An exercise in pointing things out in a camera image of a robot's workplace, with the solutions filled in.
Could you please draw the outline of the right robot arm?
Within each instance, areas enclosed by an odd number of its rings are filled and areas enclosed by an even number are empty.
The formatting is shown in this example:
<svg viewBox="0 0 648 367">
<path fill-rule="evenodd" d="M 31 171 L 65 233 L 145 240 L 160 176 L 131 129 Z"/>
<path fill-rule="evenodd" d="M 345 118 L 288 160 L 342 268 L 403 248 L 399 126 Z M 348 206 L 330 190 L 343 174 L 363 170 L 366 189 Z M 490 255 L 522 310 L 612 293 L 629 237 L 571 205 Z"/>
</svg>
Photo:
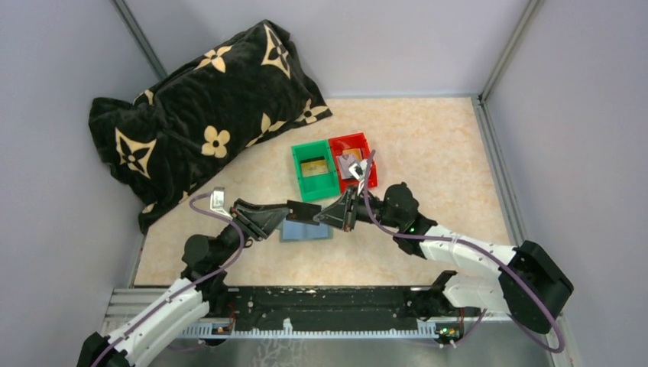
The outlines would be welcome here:
<svg viewBox="0 0 648 367">
<path fill-rule="evenodd" d="M 526 329 L 547 334 L 574 286 L 545 249 L 532 241 L 500 245 L 454 232 L 425 217 L 405 183 L 387 188 L 383 199 L 350 186 L 313 220 L 349 232 L 367 222 L 391 232 L 408 255 L 455 266 L 439 276 L 432 309 L 449 315 L 475 307 L 505 313 Z"/>
</svg>

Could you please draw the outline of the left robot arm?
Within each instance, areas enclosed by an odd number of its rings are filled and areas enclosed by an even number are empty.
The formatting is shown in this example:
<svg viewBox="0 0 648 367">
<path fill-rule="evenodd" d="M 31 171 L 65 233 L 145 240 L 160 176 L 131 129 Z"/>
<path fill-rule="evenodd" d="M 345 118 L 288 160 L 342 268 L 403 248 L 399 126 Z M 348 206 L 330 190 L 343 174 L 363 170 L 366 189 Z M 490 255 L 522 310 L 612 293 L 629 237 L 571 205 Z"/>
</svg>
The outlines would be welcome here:
<svg viewBox="0 0 648 367">
<path fill-rule="evenodd" d="M 257 205 L 236 200 L 232 208 L 208 210 L 225 222 L 217 235 L 192 235 L 185 243 L 186 267 L 165 292 L 118 329 L 94 333 L 84 342 L 79 366 L 148 366 L 179 334 L 207 314 L 229 306 L 226 270 L 249 241 L 263 241 L 290 215 L 287 203 Z"/>
</svg>

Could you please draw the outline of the green plastic bin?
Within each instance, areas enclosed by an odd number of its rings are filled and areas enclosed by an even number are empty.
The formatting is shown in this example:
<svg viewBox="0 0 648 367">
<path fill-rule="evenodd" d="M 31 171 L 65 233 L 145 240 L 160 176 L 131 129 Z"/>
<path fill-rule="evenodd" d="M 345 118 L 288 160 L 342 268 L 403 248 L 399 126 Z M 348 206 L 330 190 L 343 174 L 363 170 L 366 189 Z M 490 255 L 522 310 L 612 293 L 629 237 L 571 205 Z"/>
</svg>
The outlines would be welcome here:
<svg viewBox="0 0 648 367">
<path fill-rule="evenodd" d="M 327 140 L 291 147 L 302 201 L 312 202 L 340 194 L 339 179 Z"/>
</svg>

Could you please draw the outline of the black card from holder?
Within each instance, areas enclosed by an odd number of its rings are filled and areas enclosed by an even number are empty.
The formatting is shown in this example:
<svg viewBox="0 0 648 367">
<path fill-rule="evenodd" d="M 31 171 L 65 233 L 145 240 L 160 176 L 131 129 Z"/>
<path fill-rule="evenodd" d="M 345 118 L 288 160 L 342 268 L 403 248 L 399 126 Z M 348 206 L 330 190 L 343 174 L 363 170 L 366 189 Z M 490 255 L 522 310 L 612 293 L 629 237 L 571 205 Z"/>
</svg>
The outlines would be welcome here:
<svg viewBox="0 0 648 367">
<path fill-rule="evenodd" d="M 322 211 L 321 205 L 288 200 L 287 208 L 288 214 L 286 220 L 309 225 L 319 225 L 319 220 L 316 217 Z"/>
</svg>

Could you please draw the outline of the red plastic bin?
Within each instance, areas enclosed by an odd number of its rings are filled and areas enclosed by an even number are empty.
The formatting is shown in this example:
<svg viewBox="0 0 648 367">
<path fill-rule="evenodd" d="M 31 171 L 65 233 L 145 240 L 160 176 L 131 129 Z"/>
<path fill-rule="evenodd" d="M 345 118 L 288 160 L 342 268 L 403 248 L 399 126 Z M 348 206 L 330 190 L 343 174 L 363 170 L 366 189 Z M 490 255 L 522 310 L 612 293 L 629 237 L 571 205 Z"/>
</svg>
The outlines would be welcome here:
<svg viewBox="0 0 648 367">
<path fill-rule="evenodd" d="M 352 175 L 350 166 L 368 157 L 369 144 L 362 132 L 330 138 L 328 143 L 337 170 L 340 193 L 342 193 L 347 186 L 358 182 Z"/>
</svg>

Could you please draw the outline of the sage green card holder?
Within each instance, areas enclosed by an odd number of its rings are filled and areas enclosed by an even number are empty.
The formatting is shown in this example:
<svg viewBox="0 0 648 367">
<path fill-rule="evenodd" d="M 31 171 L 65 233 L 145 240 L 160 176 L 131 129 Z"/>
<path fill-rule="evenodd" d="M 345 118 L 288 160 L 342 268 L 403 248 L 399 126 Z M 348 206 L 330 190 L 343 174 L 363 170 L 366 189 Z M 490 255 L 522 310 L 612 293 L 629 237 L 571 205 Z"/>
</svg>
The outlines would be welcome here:
<svg viewBox="0 0 648 367">
<path fill-rule="evenodd" d="M 307 224 L 284 220 L 280 227 L 280 242 L 307 242 L 331 239 L 333 230 L 325 224 Z"/>
</svg>

